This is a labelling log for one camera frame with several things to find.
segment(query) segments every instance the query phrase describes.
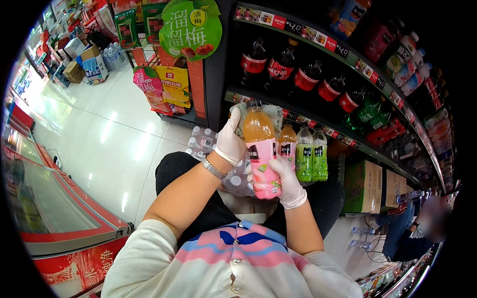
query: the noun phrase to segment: gray rag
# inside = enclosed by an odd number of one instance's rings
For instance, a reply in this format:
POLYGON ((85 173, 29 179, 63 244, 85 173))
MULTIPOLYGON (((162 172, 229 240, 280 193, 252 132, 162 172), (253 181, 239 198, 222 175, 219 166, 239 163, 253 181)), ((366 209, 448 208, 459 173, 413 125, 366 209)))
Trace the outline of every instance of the gray rag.
MULTIPOLYGON (((240 109, 240 122, 238 123, 237 129, 235 130, 235 134, 243 138, 243 121, 248 114, 247 104, 237 103, 230 108, 230 112, 232 112, 234 107, 238 107, 240 109)), ((280 138, 281 127, 283 123, 283 112, 281 107, 277 105, 266 104, 262 106, 262 112, 270 117, 273 126, 275 127, 275 138, 280 138)))

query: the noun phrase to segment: yellow snack bag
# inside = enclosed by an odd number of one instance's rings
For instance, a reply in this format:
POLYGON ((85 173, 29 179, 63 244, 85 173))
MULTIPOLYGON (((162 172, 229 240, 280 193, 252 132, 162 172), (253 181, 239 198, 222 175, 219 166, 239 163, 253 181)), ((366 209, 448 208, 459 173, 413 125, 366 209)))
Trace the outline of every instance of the yellow snack bag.
POLYGON ((153 66, 162 83, 165 102, 190 108, 189 75, 186 68, 153 66))

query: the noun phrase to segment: green soda bottle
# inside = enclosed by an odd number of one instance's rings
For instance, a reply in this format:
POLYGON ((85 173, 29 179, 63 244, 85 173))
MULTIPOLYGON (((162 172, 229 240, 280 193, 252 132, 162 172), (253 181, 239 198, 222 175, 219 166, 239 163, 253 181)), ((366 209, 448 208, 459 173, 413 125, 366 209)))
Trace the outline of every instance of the green soda bottle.
POLYGON ((302 122, 297 134, 297 152, 295 158, 295 174, 298 181, 311 182, 311 144, 313 138, 308 130, 308 123, 302 122))
POLYGON ((312 181, 326 181, 328 179, 328 162, 326 161, 326 136, 321 129, 315 129, 313 133, 313 144, 311 146, 311 160, 313 163, 312 181))

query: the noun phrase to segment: latex glove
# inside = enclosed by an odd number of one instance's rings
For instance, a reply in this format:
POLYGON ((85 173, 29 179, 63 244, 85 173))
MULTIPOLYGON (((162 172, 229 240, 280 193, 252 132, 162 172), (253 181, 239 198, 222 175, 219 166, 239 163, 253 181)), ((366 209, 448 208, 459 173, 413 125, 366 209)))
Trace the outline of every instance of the latex glove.
POLYGON ((239 121, 240 110, 236 107, 232 110, 230 119, 224 128, 218 133, 217 146, 215 147, 215 152, 225 158, 232 166, 237 166, 247 149, 244 141, 235 134, 239 121))
MULTIPOLYGON (((298 179, 295 175, 295 172, 292 170, 290 162, 286 159, 283 159, 280 155, 277 155, 277 159, 270 159, 268 161, 270 168, 275 171, 281 180, 281 195, 280 203, 285 209, 293 209, 300 207, 305 203, 307 199, 306 190, 298 182, 298 179)), ((252 183, 252 169, 249 164, 245 169, 245 173, 249 174, 247 176, 247 181, 252 183)))

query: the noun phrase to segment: orange juice bottle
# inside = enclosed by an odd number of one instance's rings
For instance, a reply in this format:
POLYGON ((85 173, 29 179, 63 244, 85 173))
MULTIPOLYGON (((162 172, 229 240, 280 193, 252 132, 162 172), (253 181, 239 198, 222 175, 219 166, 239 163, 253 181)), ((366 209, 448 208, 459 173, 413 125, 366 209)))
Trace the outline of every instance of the orange juice bottle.
POLYGON ((295 172, 295 151, 297 148, 297 134, 293 130, 291 124, 285 124, 281 129, 279 143, 279 153, 284 159, 288 159, 292 170, 295 172))
POLYGON ((247 102, 247 116, 243 122, 243 136, 249 150, 253 191, 259 199, 272 199, 281 194, 281 181, 270 169, 268 161, 277 159, 277 142, 271 119, 262 112, 260 101, 247 102))

